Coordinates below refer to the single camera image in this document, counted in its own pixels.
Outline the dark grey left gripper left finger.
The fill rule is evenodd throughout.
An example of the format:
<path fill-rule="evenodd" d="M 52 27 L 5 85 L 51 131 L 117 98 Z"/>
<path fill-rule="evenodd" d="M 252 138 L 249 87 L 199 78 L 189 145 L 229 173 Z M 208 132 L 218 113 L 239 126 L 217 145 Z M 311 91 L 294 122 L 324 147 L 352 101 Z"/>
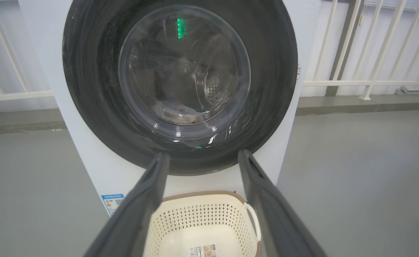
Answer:
<path fill-rule="evenodd" d="M 102 228 L 85 257 L 141 257 L 150 220 L 163 201 L 170 156 L 158 153 Z"/>

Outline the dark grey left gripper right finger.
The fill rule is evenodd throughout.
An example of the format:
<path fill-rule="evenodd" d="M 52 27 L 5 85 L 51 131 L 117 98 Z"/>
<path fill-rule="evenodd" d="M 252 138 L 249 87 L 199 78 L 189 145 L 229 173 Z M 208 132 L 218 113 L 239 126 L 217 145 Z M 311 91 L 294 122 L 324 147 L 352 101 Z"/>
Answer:
<path fill-rule="evenodd" d="M 238 163 L 247 201 L 257 215 L 267 255 L 325 257 L 322 247 L 254 156 L 248 150 L 240 150 Z"/>

